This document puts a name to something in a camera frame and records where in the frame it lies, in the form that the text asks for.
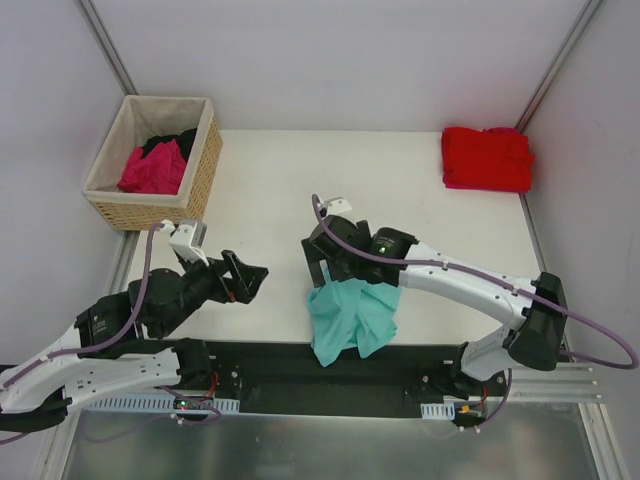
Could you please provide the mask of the wicker laundry basket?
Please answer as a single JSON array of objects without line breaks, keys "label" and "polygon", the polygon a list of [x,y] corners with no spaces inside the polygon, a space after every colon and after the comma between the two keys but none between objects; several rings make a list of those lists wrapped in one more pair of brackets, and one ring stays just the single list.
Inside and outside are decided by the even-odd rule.
[{"label": "wicker laundry basket", "polygon": [[[130,154],[154,136],[195,129],[186,171],[175,195],[126,193],[118,182]],[[118,231],[147,230],[164,219],[201,220],[223,141],[207,97],[127,95],[86,177],[83,194]]]}]

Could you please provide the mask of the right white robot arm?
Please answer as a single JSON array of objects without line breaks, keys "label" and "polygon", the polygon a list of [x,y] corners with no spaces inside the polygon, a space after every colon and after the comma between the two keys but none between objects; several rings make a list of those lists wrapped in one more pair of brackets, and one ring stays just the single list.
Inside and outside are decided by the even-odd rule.
[{"label": "right white robot arm", "polygon": [[389,227],[376,233],[366,221],[330,215],[302,239],[315,286],[357,279],[432,293],[498,321],[485,337],[462,343],[448,367],[430,373],[433,389],[466,399],[495,374],[522,366],[556,368],[566,316],[561,280],[500,275],[452,259],[416,237]]}]

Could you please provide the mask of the teal t shirt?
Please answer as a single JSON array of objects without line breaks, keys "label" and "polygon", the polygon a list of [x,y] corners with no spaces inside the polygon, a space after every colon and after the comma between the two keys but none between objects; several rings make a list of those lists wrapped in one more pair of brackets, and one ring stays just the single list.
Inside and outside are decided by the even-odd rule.
[{"label": "teal t shirt", "polygon": [[348,349],[365,359],[394,339],[399,287],[358,279],[340,282],[328,270],[323,271],[323,279],[325,284],[312,288],[307,298],[311,348],[321,366],[333,364]]}]

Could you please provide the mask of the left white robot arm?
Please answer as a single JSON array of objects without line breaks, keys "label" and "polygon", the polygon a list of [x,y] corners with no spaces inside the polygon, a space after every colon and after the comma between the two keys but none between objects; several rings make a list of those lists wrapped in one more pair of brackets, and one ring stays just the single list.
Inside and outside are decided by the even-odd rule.
[{"label": "left white robot arm", "polygon": [[47,430],[112,394],[194,390],[215,380],[205,341],[169,336],[207,302],[251,303],[269,271],[230,250],[180,264],[181,272],[146,266],[141,279],[97,300],[41,353],[2,369],[2,431]]}]

